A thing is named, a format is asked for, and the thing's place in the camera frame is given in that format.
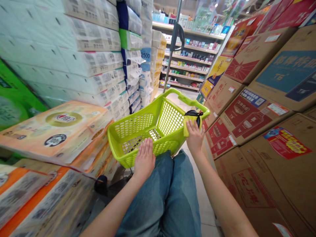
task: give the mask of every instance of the printed logo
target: printed logo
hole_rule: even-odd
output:
[[[59,112],[46,117],[45,121],[55,127],[68,127],[79,123],[82,116],[73,112]]]
[[[50,138],[48,138],[45,142],[44,145],[46,147],[53,147],[53,146],[57,146],[60,143],[63,143],[66,140],[67,136],[64,134],[57,134],[54,135]]]

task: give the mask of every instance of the green package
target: green package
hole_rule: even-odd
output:
[[[0,131],[47,108],[0,60]]]

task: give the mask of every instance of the hand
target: hand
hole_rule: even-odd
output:
[[[146,138],[138,149],[138,153],[135,159],[135,171],[136,178],[145,182],[151,175],[155,168],[156,157],[152,153],[153,141],[151,138]]]
[[[203,125],[200,131],[196,121],[194,121],[193,123],[192,120],[190,120],[186,123],[189,132],[189,136],[187,137],[187,144],[192,156],[194,157],[194,155],[196,155],[202,149],[205,128]]]

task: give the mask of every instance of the metal pole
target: metal pole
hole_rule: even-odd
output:
[[[179,17],[180,17],[180,11],[181,11],[181,6],[182,6],[182,1],[183,0],[179,0],[179,6],[178,6],[178,12],[177,12],[177,18],[176,18],[176,24],[175,26],[178,24],[179,22]],[[170,70],[170,65],[171,65],[171,58],[172,58],[172,53],[173,53],[173,50],[175,48],[175,43],[177,41],[177,35],[178,35],[178,32],[177,32],[177,27],[173,27],[173,32],[172,32],[172,39],[171,39],[171,44],[170,44],[170,56],[169,56],[169,63],[168,63],[168,66],[167,66],[167,73],[166,73],[166,77],[165,77],[165,87],[164,87],[164,91],[163,93],[166,91],[166,88],[167,88],[167,82],[168,82],[168,77],[169,77],[169,70]]]

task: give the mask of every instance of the red printed label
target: red printed label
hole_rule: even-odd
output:
[[[257,109],[247,99],[239,95],[226,109],[225,113],[235,126],[232,131],[233,135],[236,138],[239,136],[246,138],[272,121],[266,115],[267,111],[269,110],[266,108],[263,110]]]
[[[282,127],[275,127],[263,135],[272,148],[283,158],[290,160],[312,152],[289,131]]]
[[[260,60],[243,64],[243,61],[239,63],[235,58],[230,63],[225,74],[232,76],[240,81],[245,80],[251,70],[257,65]]]
[[[233,173],[231,176],[245,207],[275,207],[272,199],[251,168]]]
[[[217,154],[219,156],[234,146],[229,136],[230,133],[221,119],[218,119],[210,127],[207,132],[207,138],[213,155]]]

